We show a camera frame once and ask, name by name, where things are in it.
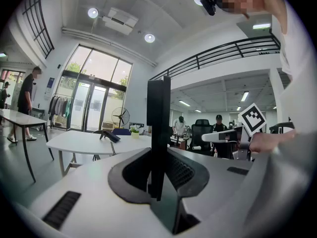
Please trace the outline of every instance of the black vertical panel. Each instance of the black vertical panel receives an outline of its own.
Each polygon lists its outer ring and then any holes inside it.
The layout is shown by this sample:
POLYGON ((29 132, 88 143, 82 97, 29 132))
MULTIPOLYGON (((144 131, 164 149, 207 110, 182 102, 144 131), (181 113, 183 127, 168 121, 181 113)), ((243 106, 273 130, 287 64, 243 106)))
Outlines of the black vertical panel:
POLYGON ((170 77, 148 82, 147 125, 152 126, 151 196, 160 201, 169 142, 170 77))

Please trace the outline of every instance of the blue chair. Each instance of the blue chair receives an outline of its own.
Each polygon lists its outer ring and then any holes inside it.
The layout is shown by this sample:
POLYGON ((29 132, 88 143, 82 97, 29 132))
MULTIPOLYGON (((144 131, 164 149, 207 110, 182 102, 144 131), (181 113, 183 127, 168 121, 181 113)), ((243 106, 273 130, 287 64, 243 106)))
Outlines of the blue chair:
POLYGON ((128 129, 113 129, 112 133, 117 136, 131 136, 131 132, 128 129))

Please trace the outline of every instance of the gray floor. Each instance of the gray floor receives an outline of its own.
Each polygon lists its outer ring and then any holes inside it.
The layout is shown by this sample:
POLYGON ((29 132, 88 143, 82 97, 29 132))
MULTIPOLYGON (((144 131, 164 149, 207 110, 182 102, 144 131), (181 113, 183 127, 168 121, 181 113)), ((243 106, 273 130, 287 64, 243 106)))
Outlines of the gray floor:
MULTIPOLYGON (((4 127, 0 127, 0 182, 2 190, 7 193, 11 201, 28 207, 38 195, 62 179, 58 152, 52 149, 55 158, 53 161, 46 147, 44 133, 30 129, 30 133, 37 137, 36 141, 27 142, 28 155, 36 179, 36 183, 33 183, 24 156, 21 129, 17 130, 18 144, 16 146, 6 138, 11 130, 11 125, 7 121, 3 124, 4 127)), ((49 140, 61 133, 64 131, 48 128, 49 140)), ((92 162, 91 155, 76 154, 76 159, 78 163, 82 164, 92 162)), ((151 209, 169 230, 172 230, 173 227, 176 203, 177 193, 165 176, 161 201, 152 200, 151 209)))

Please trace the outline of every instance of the glass door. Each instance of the glass door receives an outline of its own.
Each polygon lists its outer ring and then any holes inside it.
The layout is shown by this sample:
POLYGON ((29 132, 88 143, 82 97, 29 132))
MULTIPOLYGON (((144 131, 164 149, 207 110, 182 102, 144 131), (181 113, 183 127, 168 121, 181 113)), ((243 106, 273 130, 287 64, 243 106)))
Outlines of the glass door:
POLYGON ((89 100, 89 92, 92 83, 79 81, 75 88, 75 96, 72 102, 72 111, 70 117, 70 128, 82 131, 84 128, 86 108, 89 100))
POLYGON ((93 132, 101 129, 101 118, 104 117, 106 102, 105 97, 107 96, 107 92, 107 87, 102 87, 95 84, 93 85, 87 105, 85 131, 93 132))

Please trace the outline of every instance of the person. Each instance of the person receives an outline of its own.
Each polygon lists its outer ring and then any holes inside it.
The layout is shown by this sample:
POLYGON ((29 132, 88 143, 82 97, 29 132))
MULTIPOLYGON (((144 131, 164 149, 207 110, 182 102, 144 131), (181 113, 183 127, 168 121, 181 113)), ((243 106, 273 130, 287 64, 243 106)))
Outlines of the person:
POLYGON ((222 116, 216 116, 216 123, 212 126, 212 132, 221 132, 228 130, 227 126, 222 123, 222 116))
POLYGON ((10 97, 10 95, 6 93, 6 90, 7 90, 9 85, 10 85, 9 82, 7 81, 4 84, 4 87, 1 91, 0 109, 4 109, 5 101, 6 101, 7 97, 10 97))
MULTIPOLYGON (((224 130, 228 130, 227 126, 222 123, 222 115, 216 116, 216 123, 212 126, 212 133, 221 132, 224 130)), ((230 155, 227 153, 227 145, 226 144, 212 144, 211 155, 214 156, 214 153, 217 152, 217 157, 219 158, 230 158, 230 155)))
MULTIPOLYGON (((28 75, 21 86, 21 91, 18 98, 18 112, 29 115, 32 110, 32 89, 33 89, 33 81, 34 79, 40 79, 42 75, 42 70, 39 67, 35 67, 30 75, 28 75)), ((7 139, 11 143, 15 143, 14 141, 14 131, 15 126, 13 126, 10 134, 8 135, 7 139)), ((29 128, 25 128, 26 140, 34 141, 36 137, 30 134, 29 128)))
POLYGON ((185 131, 185 126, 186 122, 184 121, 184 117, 180 116, 173 122, 173 132, 177 135, 182 135, 185 131))
MULTIPOLYGON (((300 18, 286 0, 216 0, 217 5, 228 12, 245 15, 249 12, 267 11, 274 15, 282 32, 282 70, 291 80, 304 68, 316 65, 316 52, 300 18)), ((271 151, 279 143, 292 139, 296 130, 285 134, 256 133, 250 144, 253 152, 271 151)))

